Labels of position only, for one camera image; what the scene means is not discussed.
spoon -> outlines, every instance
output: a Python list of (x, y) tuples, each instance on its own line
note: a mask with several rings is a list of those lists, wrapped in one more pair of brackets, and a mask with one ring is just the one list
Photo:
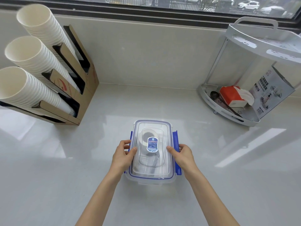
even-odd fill
[(216, 91), (211, 91), (211, 92), (210, 92), (210, 98), (211, 98), (212, 100), (219, 99), (219, 100), (220, 100), (222, 103), (224, 103), (224, 105), (227, 106), (227, 108), (230, 109), (236, 116), (239, 116), (239, 117), (243, 118), (241, 115), (239, 115), (237, 112), (235, 112), (230, 106), (228, 106), (228, 105), (226, 104), (226, 102), (224, 102), (223, 99), (220, 98), (218, 92), (216, 92)]

transparent lid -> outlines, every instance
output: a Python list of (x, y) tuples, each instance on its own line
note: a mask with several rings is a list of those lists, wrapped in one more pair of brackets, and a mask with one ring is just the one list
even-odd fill
[(167, 151), (173, 146), (171, 124), (165, 121), (135, 122), (131, 148), (137, 147), (129, 175), (144, 179), (171, 179), (175, 176), (174, 160)]

plastic food container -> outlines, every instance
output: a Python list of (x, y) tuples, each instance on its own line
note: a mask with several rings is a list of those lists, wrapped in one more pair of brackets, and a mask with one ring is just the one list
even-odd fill
[(128, 179), (140, 184), (164, 184), (181, 175), (181, 168), (167, 151), (172, 146), (179, 151), (178, 133), (165, 121), (138, 120), (131, 132), (131, 146), (138, 151), (125, 172)]

paper cup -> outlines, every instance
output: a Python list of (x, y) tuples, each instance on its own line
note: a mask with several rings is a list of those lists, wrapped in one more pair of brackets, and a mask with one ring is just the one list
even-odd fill
[(77, 91), (80, 91), (66, 68), (62, 66), (41, 40), (36, 37), (22, 36), (13, 40), (6, 46), (5, 56), (19, 67), (33, 74), (48, 87), (53, 87), (53, 84), (46, 79), (42, 73), (48, 73), (52, 69), (55, 69), (67, 79)]
[(75, 115), (74, 110), (57, 93), (19, 67), (0, 70), (0, 101), (42, 116), (45, 114), (32, 107), (40, 101), (46, 101), (72, 116)]
[(17, 20), (29, 34), (39, 38), (69, 72), (72, 72), (59, 54), (52, 50), (53, 45), (60, 45), (63, 42), (78, 61), (74, 48), (48, 7), (41, 4), (24, 6), (17, 12)]

red tissue box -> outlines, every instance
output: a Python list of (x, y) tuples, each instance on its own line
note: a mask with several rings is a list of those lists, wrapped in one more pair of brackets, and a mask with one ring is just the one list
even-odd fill
[(234, 86), (224, 86), (219, 93), (230, 107), (245, 107), (247, 104), (247, 101), (240, 97)]

